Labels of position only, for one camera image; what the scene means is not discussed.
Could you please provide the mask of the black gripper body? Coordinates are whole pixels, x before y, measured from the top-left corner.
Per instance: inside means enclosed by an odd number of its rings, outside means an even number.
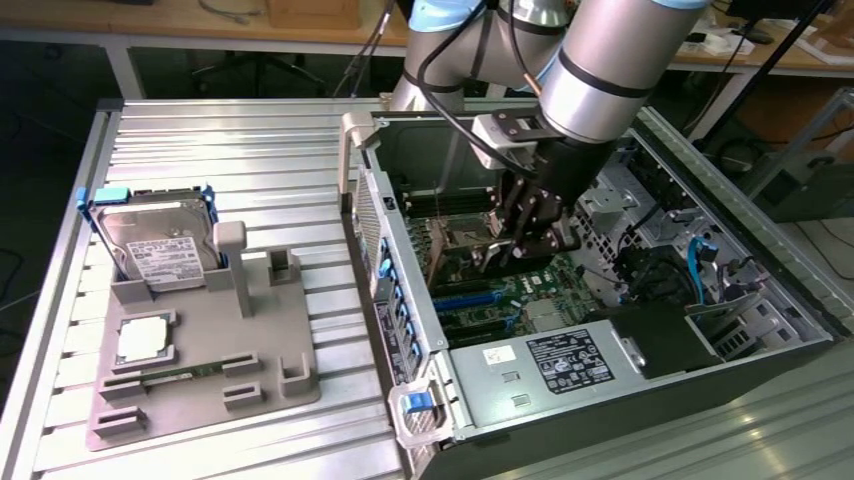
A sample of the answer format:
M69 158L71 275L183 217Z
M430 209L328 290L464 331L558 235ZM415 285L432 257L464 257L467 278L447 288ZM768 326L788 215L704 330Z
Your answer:
M574 206L590 189L616 146L616 141L586 143L572 138L538 142L534 150L514 149L514 159L532 171L526 191L544 191L564 206Z

